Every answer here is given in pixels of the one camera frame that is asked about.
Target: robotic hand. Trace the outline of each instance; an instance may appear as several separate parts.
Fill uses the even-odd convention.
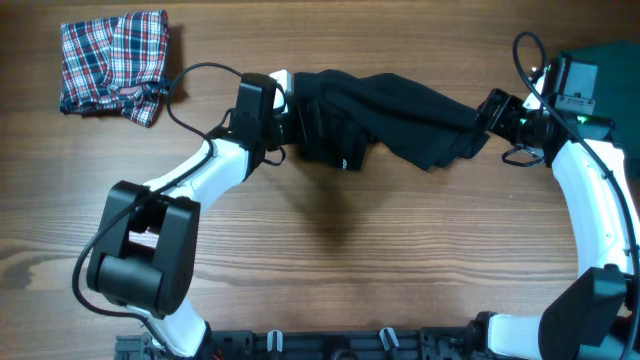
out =
[[[584,79],[584,71],[593,75],[592,81],[576,82]],[[92,311],[134,317],[147,326],[150,335],[118,339],[116,358],[121,359],[617,359],[627,338],[635,343],[635,335],[629,335],[636,331],[633,323],[617,314],[623,305],[636,306],[633,229],[640,224],[613,122],[589,112],[595,72],[593,65],[559,59],[545,64],[532,81],[524,78],[532,89],[525,101],[494,89],[477,111],[487,130],[514,145],[503,155],[506,163],[545,162],[567,200],[579,278],[542,316],[484,312],[466,327],[405,332],[211,331],[186,297],[199,216],[226,190],[246,180],[265,161],[267,151],[293,142],[292,134],[299,129],[285,98],[295,89],[293,75],[285,70],[270,76],[243,74],[229,127],[216,127],[201,149],[175,170],[144,185],[122,181],[111,189],[100,231],[88,246],[93,253],[87,283],[127,312],[88,306],[79,290],[76,297]],[[549,99],[555,100],[553,106]],[[552,121],[555,116],[562,116],[566,126]],[[531,154],[533,160],[512,161],[509,156],[517,151]],[[610,172],[603,171],[600,162]],[[156,248],[130,242],[130,231],[158,233]],[[74,276],[75,292],[79,271]],[[632,346],[624,351],[640,358]]]

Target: black cloth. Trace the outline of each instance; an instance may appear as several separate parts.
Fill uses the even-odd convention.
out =
[[[290,109],[301,119],[301,154],[360,169],[369,143],[380,141],[423,170],[471,158],[489,136],[476,111],[395,74],[358,79],[326,70],[296,73]]]

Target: wooden table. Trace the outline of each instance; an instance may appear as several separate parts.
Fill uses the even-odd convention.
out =
[[[141,333],[82,308],[71,269],[113,184],[160,176],[200,143],[164,110],[151,129],[61,114],[61,22],[164,8],[169,75],[201,61],[395,72],[470,106],[494,87],[526,95],[511,59],[522,30],[550,54],[640,38],[637,2],[122,2],[0,10],[0,358],[110,358],[116,334]],[[539,61],[529,42],[522,57]],[[184,90],[176,112],[208,130],[235,103],[237,79],[203,70]],[[503,164],[508,147],[493,137],[474,159],[423,172],[378,145],[359,173],[289,148],[284,165],[260,167],[201,219],[192,302],[213,329],[254,331],[539,314],[575,278],[575,245],[551,171]]]

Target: folded plaid shirt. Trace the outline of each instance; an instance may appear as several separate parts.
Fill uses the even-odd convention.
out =
[[[65,114],[116,112],[145,127],[153,122],[169,81],[166,11],[62,24]]]

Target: folded cloth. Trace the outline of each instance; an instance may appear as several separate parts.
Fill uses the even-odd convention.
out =
[[[160,94],[169,45],[166,11],[62,24],[60,111],[115,112],[149,127]]]
[[[296,73],[289,108],[304,127],[303,157],[345,170],[362,166],[366,147],[380,141],[427,170],[471,158],[489,139],[477,112],[395,74],[358,79],[326,70]]]

